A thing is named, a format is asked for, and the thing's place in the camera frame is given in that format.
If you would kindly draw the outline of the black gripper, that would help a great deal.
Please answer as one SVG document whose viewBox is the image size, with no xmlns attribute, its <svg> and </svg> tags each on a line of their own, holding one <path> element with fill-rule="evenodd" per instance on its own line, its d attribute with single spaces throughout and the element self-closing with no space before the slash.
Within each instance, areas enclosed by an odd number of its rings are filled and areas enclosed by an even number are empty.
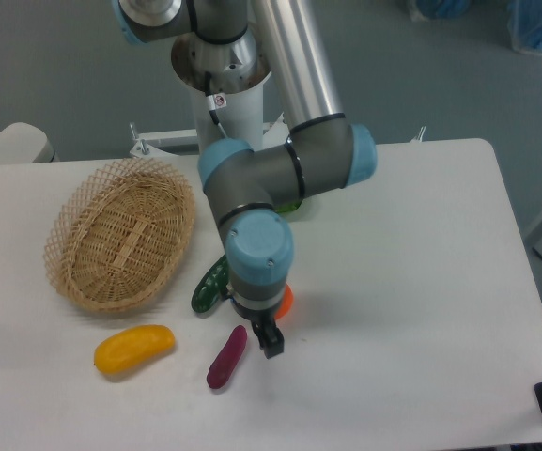
<svg viewBox="0 0 542 451">
<path fill-rule="evenodd" d="M 276 325 L 274 314 L 284 297 L 284 282 L 254 285 L 236 281 L 227 284 L 227 291 L 236 312 L 252 323 L 259 347 L 267 359 L 284 352 L 284 336 Z"/>
</svg>

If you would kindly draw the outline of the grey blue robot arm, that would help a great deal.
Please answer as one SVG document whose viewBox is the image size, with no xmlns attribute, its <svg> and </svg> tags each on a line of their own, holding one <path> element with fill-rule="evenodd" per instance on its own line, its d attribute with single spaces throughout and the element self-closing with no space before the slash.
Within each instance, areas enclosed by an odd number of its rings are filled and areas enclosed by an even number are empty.
<svg viewBox="0 0 542 451">
<path fill-rule="evenodd" d="M 176 75 L 204 99 L 198 172 L 228 261 L 230 296 L 267 357 L 282 353 L 274 316 L 286 292 L 293 238 L 278 209 L 369 179 L 377 151 L 348 122 L 309 1 L 115 1 L 125 39 L 173 39 Z M 262 148 L 252 112 L 227 100 L 273 76 L 286 140 Z"/>
</svg>

